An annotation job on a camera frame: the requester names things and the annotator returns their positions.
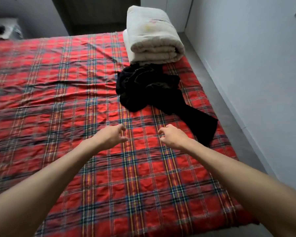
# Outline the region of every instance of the folded white blanket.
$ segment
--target folded white blanket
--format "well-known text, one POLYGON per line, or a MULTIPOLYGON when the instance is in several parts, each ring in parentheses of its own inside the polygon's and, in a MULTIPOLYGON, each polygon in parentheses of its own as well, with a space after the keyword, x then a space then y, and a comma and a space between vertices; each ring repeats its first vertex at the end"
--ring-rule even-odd
POLYGON ((123 38, 130 64, 176 62, 185 53, 169 17, 157 8, 131 6, 123 38))

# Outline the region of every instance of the baseboard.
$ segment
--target baseboard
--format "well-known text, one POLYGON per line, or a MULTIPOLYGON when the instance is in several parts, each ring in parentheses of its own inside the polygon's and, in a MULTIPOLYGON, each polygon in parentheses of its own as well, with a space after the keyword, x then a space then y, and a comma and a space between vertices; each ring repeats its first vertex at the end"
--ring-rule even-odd
POLYGON ((262 165, 264 166, 266 172, 269 175, 272 175, 273 177, 278 178, 275 171, 271 168, 270 164, 268 163, 267 159, 265 158, 265 155, 263 154, 261 148, 259 147, 258 143, 253 138, 250 130, 247 128, 243 120, 240 118, 240 115, 238 114, 236 108, 231 103, 229 98, 227 97, 224 89, 221 87, 217 77, 215 76, 213 70, 211 69, 210 65, 206 61, 206 59, 203 56, 199 56, 202 63, 204 64, 207 72, 209 73, 210 77, 212 78, 217 90, 219 91, 220 95, 222 96, 223 100, 225 101, 227 107, 229 108, 230 112, 233 114, 234 118, 236 119, 237 123, 241 127, 243 133, 245 134, 246 138, 248 139, 248 142, 252 146, 253 150, 255 151, 256 155, 258 156, 259 160, 261 161, 262 165))

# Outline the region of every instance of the plaid sheet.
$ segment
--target plaid sheet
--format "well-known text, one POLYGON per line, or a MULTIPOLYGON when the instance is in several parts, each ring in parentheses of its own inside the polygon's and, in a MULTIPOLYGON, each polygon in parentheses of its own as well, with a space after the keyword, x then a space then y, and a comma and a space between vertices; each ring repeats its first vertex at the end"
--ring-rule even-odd
MULTIPOLYGON (((180 236, 255 222, 209 172, 159 141, 184 122, 147 106, 128 112, 115 93, 128 66, 121 32, 0 42, 0 193, 106 125, 130 141, 93 157, 75 176, 37 236, 180 236)), ((178 74, 186 103, 215 116, 186 58, 178 74)), ((212 149, 237 159, 219 125, 212 149)))

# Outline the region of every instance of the mattress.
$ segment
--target mattress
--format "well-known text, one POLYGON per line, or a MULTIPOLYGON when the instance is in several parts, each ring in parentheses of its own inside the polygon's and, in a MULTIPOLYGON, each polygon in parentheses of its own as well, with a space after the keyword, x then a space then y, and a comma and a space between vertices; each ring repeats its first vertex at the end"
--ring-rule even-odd
MULTIPOLYGON (((128 65, 122 32, 0 41, 0 193, 122 123, 130 141, 91 158, 36 235, 167 237, 257 223, 201 164, 160 143, 170 123, 194 138, 184 122, 121 106, 116 76, 128 65)), ((188 105, 216 117, 185 57, 163 70, 180 76, 188 105)), ((220 124, 210 148, 237 159, 220 124)))

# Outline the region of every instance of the gray floor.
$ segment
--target gray floor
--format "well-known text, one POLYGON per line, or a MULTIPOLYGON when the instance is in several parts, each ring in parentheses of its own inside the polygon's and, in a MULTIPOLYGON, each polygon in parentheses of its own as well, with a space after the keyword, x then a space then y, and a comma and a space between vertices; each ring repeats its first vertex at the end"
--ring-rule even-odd
MULTIPOLYGON (((206 71, 203 63, 193 49, 191 43, 184 33, 179 34, 182 43, 185 46, 185 56, 187 57, 198 81, 202 85, 226 135, 228 136, 239 160, 247 165, 265 172, 263 165, 253 151, 251 145, 243 134, 240 126, 229 111, 226 103, 219 94, 210 75, 206 71)), ((218 236, 272 236, 263 225, 248 225, 239 228, 230 228, 218 231, 211 231, 198 235, 200 237, 218 237, 218 236)))

